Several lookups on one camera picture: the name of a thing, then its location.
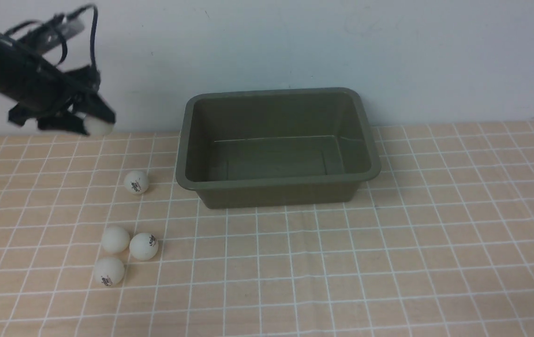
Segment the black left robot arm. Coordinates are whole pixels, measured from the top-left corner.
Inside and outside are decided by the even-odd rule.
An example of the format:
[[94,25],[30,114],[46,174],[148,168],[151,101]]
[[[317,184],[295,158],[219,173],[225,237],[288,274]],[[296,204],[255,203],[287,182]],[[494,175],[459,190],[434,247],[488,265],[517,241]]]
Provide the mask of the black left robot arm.
[[[90,64],[61,71],[45,53],[61,47],[60,62],[68,54],[70,38],[84,30],[80,16],[91,9]],[[101,75],[96,64],[95,37],[98,8],[87,4],[50,20],[25,21],[0,33],[0,94],[14,100],[8,121],[25,126],[34,119],[41,132],[68,132],[106,136],[113,131],[116,114],[101,98]]]

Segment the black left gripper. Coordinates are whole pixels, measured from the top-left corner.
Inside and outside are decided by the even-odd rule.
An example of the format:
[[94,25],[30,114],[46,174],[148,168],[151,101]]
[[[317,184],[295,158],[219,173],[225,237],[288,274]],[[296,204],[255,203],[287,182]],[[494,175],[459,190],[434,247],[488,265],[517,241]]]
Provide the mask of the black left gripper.
[[108,124],[116,123],[113,109],[99,95],[100,72],[96,66],[83,66],[63,72],[55,66],[38,66],[37,128],[41,132],[67,132],[89,136],[84,120],[76,113],[94,117]]

